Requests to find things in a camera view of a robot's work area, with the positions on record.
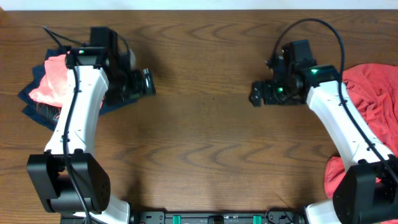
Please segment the light coral pink shirt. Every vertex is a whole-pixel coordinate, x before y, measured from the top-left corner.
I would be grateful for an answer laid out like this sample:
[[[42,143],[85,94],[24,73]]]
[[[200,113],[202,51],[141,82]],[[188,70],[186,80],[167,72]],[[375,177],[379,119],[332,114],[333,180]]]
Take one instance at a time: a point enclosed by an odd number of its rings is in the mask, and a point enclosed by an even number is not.
[[[67,60],[75,61],[73,70],[67,68]],[[62,107],[68,103],[75,88],[75,77],[78,77],[79,92],[75,106],[81,110],[100,109],[109,81],[103,69],[77,62],[77,56],[71,53],[49,57],[44,63],[45,75],[37,88],[29,96],[38,103]]]

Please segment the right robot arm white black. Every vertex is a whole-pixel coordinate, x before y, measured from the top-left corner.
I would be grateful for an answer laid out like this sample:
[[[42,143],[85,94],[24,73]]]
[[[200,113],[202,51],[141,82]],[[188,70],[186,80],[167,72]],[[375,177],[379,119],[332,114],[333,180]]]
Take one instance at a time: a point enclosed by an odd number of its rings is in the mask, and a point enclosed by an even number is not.
[[[397,219],[397,159],[379,142],[332,65],[279,67],[272,80],[252,84],[250,102],[306,104],[318,116],[345,168],[329,200],[306,206],[305,223],[380,223]]]

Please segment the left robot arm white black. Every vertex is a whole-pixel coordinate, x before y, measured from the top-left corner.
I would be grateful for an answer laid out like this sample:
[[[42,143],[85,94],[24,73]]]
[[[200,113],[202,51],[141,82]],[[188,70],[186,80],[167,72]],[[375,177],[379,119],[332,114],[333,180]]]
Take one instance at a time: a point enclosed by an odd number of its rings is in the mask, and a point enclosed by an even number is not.
[[[155,94],[150,70],[136,68],[132,50],[71,49],[65,56],[62,107],[41,154],[27,173],[44,210],[80,223],[131,223],[129,202],[111,193],[109,175],[95,158],[100,111]]]

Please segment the black orange printed folded shirt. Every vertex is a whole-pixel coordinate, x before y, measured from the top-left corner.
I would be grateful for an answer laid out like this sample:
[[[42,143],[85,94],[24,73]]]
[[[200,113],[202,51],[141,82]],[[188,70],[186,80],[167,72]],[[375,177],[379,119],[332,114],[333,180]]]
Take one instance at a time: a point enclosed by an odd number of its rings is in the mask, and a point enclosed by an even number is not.
[[[36,103],[36,112],[43,117],[46,121],[57,124],[60,117],[61,108],[48,105],[45,103]]]

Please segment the red t-shirt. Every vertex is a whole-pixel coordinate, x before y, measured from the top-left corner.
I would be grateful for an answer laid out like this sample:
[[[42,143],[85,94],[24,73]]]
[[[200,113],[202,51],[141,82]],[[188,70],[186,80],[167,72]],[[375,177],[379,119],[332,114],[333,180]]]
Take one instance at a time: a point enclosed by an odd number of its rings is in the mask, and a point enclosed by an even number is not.
[[[397,155],[397,67],[364,63],[346,69],[351,101],[376,137]]]

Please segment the navy blue folded shirt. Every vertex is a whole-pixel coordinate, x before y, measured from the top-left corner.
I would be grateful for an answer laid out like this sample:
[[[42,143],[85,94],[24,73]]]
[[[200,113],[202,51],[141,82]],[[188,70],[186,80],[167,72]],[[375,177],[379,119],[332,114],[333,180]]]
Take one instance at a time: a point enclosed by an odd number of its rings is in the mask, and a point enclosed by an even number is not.
[[[65,57],[65,53],[60,49],[48,49],[44,63],[32,68],[33,80],[17,95],[26,104],[22,113],[51,131],[57,124],[41,117],[35,106],[36,103],[45,103],[62,109],[67,83]]]

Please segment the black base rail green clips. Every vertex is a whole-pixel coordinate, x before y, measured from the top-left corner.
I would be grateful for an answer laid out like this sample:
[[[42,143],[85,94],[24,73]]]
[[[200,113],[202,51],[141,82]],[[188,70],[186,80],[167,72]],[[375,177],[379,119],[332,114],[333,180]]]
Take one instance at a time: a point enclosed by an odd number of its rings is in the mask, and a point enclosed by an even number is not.
[[[135,224],[306,224],[301,212],[279,209],[264,213],[141,212],[129,221]]]

